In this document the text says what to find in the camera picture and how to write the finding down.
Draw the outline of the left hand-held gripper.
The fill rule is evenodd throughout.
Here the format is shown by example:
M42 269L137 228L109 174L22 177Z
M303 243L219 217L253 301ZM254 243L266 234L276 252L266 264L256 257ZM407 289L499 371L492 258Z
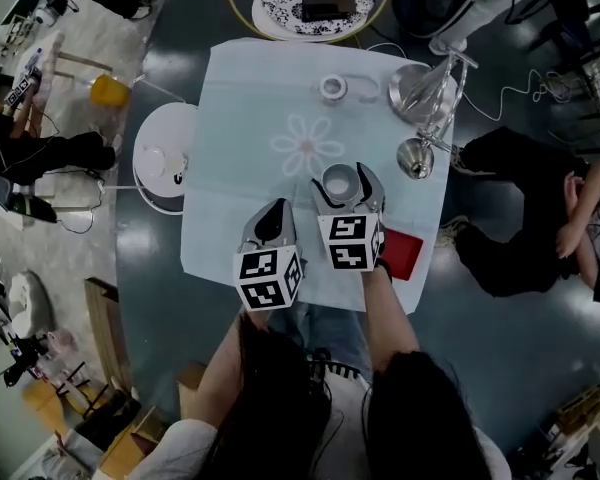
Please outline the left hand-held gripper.
M248 311L290 307L303 280L293 207L278 198L245 225L233 259L233 282Z

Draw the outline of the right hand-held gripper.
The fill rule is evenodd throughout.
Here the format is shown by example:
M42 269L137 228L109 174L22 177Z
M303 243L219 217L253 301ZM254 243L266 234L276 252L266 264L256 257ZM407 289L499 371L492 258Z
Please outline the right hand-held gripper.
M376 174L362 162L356 163L361 196L355 204L333 207L318 180L310 181L324 249L335 270L368 272L383 248L382 214L385 191Z

